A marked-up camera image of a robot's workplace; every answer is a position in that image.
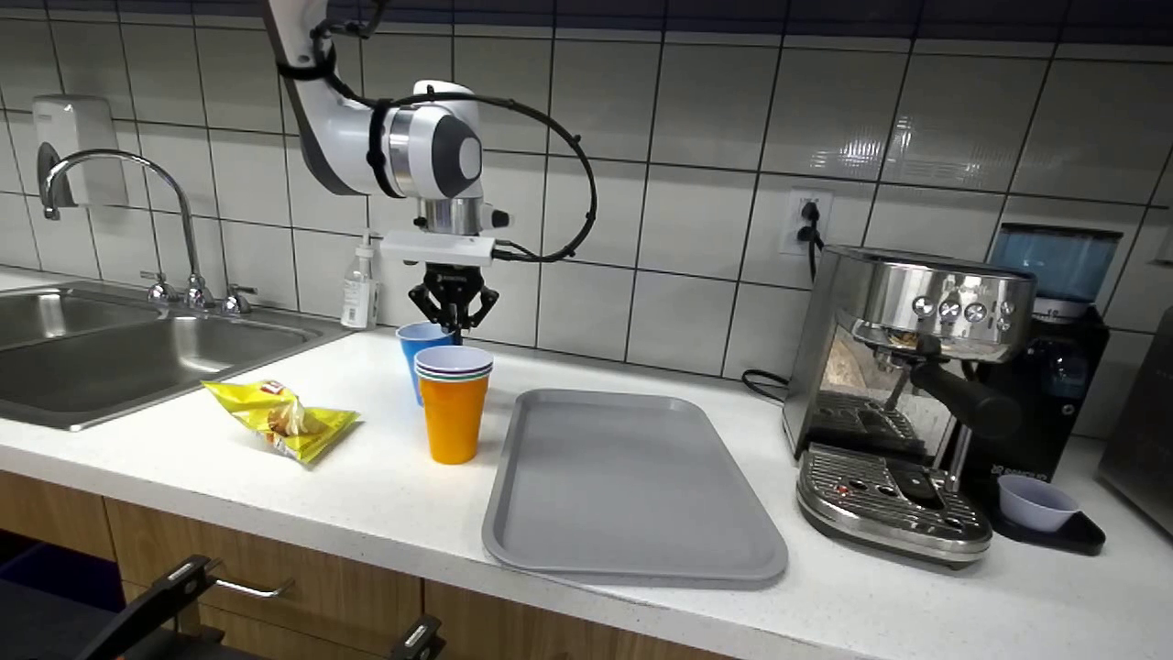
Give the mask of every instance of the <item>espresso machine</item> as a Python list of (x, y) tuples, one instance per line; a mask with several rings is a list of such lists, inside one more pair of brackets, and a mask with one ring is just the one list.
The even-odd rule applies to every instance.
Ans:
[(944, 563), (990, 545), (960, 495), (970, 437), (1017, 437), (1017, 401), (960, 363), (1003, 363), (1034, 280), (909, 252), (823, 249), (790, 369), (784, 437), (800, 508), (827, 534)]

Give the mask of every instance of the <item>electrical outlet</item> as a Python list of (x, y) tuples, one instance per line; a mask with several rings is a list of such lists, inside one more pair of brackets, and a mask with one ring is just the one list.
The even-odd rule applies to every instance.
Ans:
[(833, 224), (833, 195), (823, 192), (787, 192), (779, 203), (779, 232), (776, 232), (776, 258), (779, 261), (801, 261), (808, 263), (808, 242), (800, 242), (800, 232), (808, 228), (808, 203), (817, 204), (817, 232), (827, 237)]

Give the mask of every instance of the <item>stainless steel sink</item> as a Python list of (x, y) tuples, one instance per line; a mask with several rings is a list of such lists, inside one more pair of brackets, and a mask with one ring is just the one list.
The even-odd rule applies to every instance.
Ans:
[(125, 294), (87, 286), (16, 288), (0, 294), (0, 347), (150, 320), (150, 305)]
[(148, 320), (0, 347), (0, 417), (83, 428), (338, 336), (314, 324)]

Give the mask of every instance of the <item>orange cup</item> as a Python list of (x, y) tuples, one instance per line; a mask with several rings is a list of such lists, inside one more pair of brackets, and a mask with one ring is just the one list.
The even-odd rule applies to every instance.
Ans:
[(430, 450), (436, 462), (472, 462), (479, 445), (489, 369), (492, 357), (467, 346), (423, 347), (414, 357)]

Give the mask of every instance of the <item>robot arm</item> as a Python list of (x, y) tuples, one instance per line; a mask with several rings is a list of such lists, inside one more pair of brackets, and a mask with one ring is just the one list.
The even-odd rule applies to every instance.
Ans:
[(479, 280), (479, 263), (492, 261), (492, 237), (479, 237), (492, 221), (479, 195), (479, 115), (470, 99), (443, 99), (470, 87), (418, 81), (414, 99), (441, 99), (360, 99), (332, 77), (329, 0), (265, 0), (265, 7), (313, 176), (332, 195), (418, 197), (424, 233), (393, 237), (404, 261), (424, 261), (424, 281), (409, 301), (453, 334), (478, 325), (497, 301)]

